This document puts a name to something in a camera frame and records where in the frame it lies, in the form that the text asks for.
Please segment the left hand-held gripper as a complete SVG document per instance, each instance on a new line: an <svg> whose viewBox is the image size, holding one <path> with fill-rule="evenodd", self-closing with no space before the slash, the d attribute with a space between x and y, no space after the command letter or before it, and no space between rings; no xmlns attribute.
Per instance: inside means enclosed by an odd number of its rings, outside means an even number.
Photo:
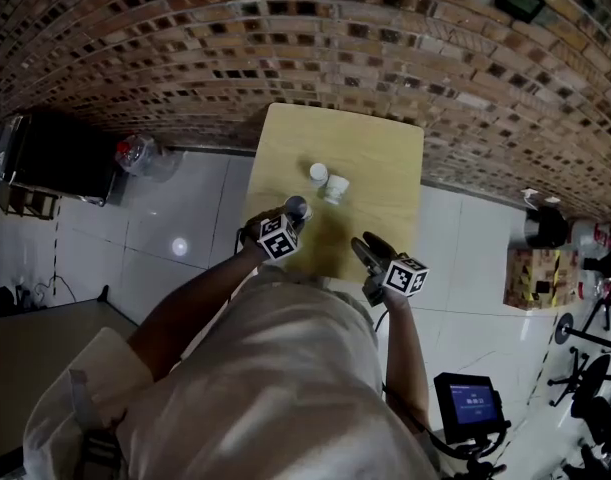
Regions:
<svg viewBox="0 0 611 480"><path fill-rule="evenodd" d="M279 261L299 249L299 237L308 220L294 221L285 211L265 211L250 218L238 231L237 245L260 262Z"/></svg>

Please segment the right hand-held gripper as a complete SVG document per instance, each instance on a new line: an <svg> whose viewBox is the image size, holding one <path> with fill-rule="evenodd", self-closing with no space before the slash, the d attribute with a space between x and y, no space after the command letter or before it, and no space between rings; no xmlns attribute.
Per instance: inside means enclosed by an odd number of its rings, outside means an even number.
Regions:
<svg viewBox="0 0 611 480"><path fill-rule="evenodd" d="M388 242L372 232L364 232L363 240L353 237L350 245L368 270L362 291L372 307L382 303L386 289L406 298L421 291L429 274L427 266L406 253L398 254ZM386 260L384 266L374 266L372 253L380 259L392 260Z"/></svg>

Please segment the person's left forearm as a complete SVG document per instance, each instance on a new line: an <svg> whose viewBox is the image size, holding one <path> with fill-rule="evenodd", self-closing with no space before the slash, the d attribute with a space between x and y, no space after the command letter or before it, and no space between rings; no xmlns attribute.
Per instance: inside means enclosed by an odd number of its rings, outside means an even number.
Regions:
<svg viewBox="0 0 611 480"><path fill-rule="evenodd" d="M245 278L266 259L245 246L167 295L128 339L152 378L165 377L194 338L217 315Z"/></svg>

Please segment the person's right forearm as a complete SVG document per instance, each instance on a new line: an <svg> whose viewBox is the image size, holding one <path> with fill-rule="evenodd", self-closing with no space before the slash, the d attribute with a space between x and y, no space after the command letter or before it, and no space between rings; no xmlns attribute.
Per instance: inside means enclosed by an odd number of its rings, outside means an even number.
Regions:
<svg viewBox="0 0 611 480"><path fill-rule="evenodd" d="M429 426L429 383L420 339L408 299L391 290L388 311L388 356L385 394L388 406L414 434Z"/></svg>

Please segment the clear plastic bottle red cap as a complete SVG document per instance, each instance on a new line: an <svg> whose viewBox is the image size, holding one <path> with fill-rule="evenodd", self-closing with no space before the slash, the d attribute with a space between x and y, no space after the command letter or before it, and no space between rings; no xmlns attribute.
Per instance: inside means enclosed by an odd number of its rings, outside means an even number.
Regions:
<svg viewBox="0 0 611 480"><path fill-rule="evenodd" d="M175 174L182 155L151 136L132 134L117 143L115 160L129 175L165 182Z"/></svg>

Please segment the black and silver bucket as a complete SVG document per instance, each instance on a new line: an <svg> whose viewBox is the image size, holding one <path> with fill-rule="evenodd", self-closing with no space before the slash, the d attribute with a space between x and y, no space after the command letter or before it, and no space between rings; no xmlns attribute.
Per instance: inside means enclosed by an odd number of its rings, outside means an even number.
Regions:
<svg viewBox="0 0 611 480"><path fill-rule="evenodd" d="M510 248L556 249L567 240L569 224L550 206L527 208L521 222L510 232Z"/></svg>

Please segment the person's beige clothing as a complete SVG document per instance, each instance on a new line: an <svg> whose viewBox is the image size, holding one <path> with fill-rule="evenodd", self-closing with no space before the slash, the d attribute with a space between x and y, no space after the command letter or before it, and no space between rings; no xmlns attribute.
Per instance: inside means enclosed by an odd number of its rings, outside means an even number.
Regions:
<svg viewBox="0 0 611 480"><path fill-rule="evenodd" d="M24 467L74 480L99 428L118 442L120 480L438 480L381 383L362 304L264 267L160 380L101 329L34 407Z"/></svg>

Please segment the small black monitor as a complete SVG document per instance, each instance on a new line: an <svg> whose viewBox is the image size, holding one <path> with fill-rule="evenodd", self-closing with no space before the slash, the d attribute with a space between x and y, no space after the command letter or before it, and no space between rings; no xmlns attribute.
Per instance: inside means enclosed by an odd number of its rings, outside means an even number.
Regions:
<svg viewBox="0 0 611 480"><path fill-rule="evenodd" d="M447 444L460 444L507 429L499 393L490 377L441 373L434 378Z"/></svg>

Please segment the black stand with round base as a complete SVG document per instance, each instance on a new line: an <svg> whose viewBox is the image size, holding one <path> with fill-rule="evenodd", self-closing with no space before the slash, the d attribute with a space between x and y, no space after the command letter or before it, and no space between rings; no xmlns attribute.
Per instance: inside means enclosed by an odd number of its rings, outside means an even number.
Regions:
<svg viewBox="0 0 611 480"><path fill-rule="evenodd" d="M597 314L603 310L605 314L605 324L603 330L609 332L611 329L611 298L600 298L592 307L587 316L584 326L581 329L574 327L574 318L571 313L565 313L557 322L554 340L558 345L564 344L570 337L578 338L582 341L597 344L611 351L611 340L605 337L600 337L589 332L589 327Z"/></svg>

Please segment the clear water jug red label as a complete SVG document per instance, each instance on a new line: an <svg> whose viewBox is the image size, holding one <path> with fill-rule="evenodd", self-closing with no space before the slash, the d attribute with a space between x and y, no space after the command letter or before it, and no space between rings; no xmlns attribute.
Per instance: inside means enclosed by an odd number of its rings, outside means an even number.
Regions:
<svg viewBox="0 0 611 480"><path fill-rule="evenodd" d="M602 259L611 251L611 227L588 219L575 220L568 241L581 258Z"/></svg>

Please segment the clear water jug red cap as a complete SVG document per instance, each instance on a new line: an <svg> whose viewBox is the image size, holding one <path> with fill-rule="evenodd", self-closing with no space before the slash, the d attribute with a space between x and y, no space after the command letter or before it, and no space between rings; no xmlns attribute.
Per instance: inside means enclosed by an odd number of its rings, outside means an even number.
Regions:
<svg viewBox="0 0 611 480"><path fill-rule="evenodd" d="M611 278L595 271L582 271L579 274L579 297L586 301L606 298L611 290Z"/></svg>

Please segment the dark low cabinet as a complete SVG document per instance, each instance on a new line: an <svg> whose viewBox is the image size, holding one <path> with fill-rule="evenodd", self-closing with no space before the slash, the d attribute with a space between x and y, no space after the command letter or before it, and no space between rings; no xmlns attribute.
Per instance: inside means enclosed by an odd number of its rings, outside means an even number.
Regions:
<svg viewBox="0 0 611 480"><path fill-rule="evenodd" d="M0 182L103 206L118 138L72 116L36 111L0 125Z"/></svg>

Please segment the grey table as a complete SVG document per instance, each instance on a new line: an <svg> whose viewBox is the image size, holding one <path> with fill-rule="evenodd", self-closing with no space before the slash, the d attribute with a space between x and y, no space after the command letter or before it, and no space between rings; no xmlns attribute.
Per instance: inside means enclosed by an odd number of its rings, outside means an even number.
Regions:
<svg viewBox="0 0 611 480"><path fill-rule="evenodd" d="M96 299L0 317L0 477L22 467L23 432L36 402L104 327L127 337L136 324Z"/></svg>

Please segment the wooden shelf frame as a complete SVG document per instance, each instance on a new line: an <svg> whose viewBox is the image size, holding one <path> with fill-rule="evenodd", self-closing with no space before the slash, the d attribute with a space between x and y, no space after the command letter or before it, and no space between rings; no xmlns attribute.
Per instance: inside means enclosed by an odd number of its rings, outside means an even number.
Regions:
<svg viewBox="0 0 611 480"><path fill-rule="evenodd" d="M0 184L0 209L6 214L52 220L59 197L38 190Z"/></svg>

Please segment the black wall device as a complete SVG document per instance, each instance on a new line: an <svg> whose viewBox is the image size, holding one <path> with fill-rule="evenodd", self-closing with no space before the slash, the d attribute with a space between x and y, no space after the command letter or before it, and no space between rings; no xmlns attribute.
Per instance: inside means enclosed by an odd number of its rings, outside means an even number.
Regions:
<svg viewBox="0 0 611 480"><path fill-rule="evenodd" d="M514 20L531 23L545 7L544 0L494 0L494 6Z"/></svg>

